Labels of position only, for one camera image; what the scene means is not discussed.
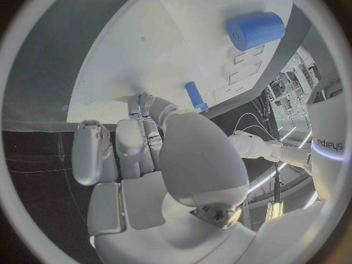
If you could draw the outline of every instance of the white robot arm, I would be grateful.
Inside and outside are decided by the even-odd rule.
[[[260,137],[244,131],[236,131],[229,139],[242,158],[263,157],[275,163],[282,161],[303,168],[312,175],[310,150],[285,146],[275,140],[265,142]]]

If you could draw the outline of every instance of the blue cylinder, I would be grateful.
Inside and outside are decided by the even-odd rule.
[[[235,47],[245,51],[283,38],[285,26],[281,18],[273,12],[252,13],[229,21],[227,31]]]
[[[194,82],[189,82],[185,85],[189,98],[192,101],[193,107],[195,109],[202,109],[202,111],[207,112],[208,106],[204,103],[202,96],[200,95],[198,88]]]

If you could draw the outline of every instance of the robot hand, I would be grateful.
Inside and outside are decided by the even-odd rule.
[[[283,144],[278,141],[271,140],[265,142],[260,137],[244,131],[235,131],[235,134],[231,135],[229,139],[242,158],[263,157],[266,160],[274,162],[280,160],[275,155],[275,150],[277,147],[283,147]]]

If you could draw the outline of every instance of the logo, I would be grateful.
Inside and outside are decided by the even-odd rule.
[[[336,151],[340,151],[343,149],[343,143],[332,143],[332,142],[326,142],[325,140],[318,140],[318,145],[322,145],[323,147],[326,148],[333,148]]]

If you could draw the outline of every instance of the blue light strip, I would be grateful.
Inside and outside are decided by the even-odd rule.
[[[319,150],[313,143],[312,141],[312,149],[314,149],[315,152],[317,152],[318,154],[324,156],[324,157],[327,157],[331,160],[339,160],[339,161],[343,161],[344,160],[344,157],[336,157],[335,155],[331,155],[331,154],[327,154],[325,153],[324,151],[321,151]]]

